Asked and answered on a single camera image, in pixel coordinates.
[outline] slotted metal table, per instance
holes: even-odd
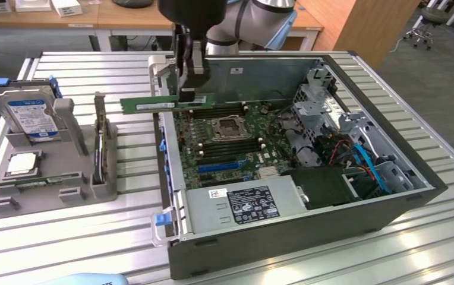
[[[93,123],[93,93],[119,127],[115,201],[0,219],[0,284],[33,284],[73,273],[123,273],[131,284],[454,284],[454,149],[362,59],[330,52],[411,146],[448,184],[424,207],[379,232],[181,281],[169,279],[165,248],[151,243],[160,209],[152,116],[123,115],[120,98],[149,95],[155,52],[44,52],[19,79],[57,77],[81,125]],[[348,98],[342,85],[340,97]],[[346,99],[350,109],[359,108]],[[0,121],[0,163],[7,140]]]

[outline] office chair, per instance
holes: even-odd
[[[420,9],[420,15],[423,16],[420,23],[422,25],[418,28],[411,29],[406,35],[403,36],[403,39],[412,38],[414,36],[418,37],[414,43],[414,47],[418,47],[418,43],[420,40],[423,40],[423,43],[426,45],[426,49],[431,49],[431,45],[434,44],[434,35],[428,32],[430,27],[436,27],[442,24],[444,24],[448,20],[448,15],[444,11],[424,7]]]

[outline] gray component tray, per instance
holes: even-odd
[[[72,181],[51,184],[48,186],[36,186],[17,191],[12,187],[12,191],[7,195],[0,195],[0,198],[11,197],[17,207],[5,207],[0,211],[0,218],[15,217],[24,214],[37,213],[43,211],[56,210],[61,208],[76,207],[81,205],[96,204],[112,201],[117,197],[116,193],[116,126],[109,124],[111,139],[107,140],[107,184],[95,185],[93,190],[89,182],[93,173],[93,156],[95,156],[95,129],[91,126],[83,126],[83,136],[85,147],[88,149],[88,156],[79,156],[73,142],[48,141],[40,142],[29,147],[13,147],[8,144],[3,159],[7,163],[0,167],[0,182],[9,180],[1,179],[8,168],[8,159],[13,153],[28,151],[43,152],[43,159],[37,167],[40,171],[39,177],[56,176],[67,173],[81,172],[83,179],[72,178]],[[81,190],[83,199],[65,199],[60,197],[60,190],[79,187]]]

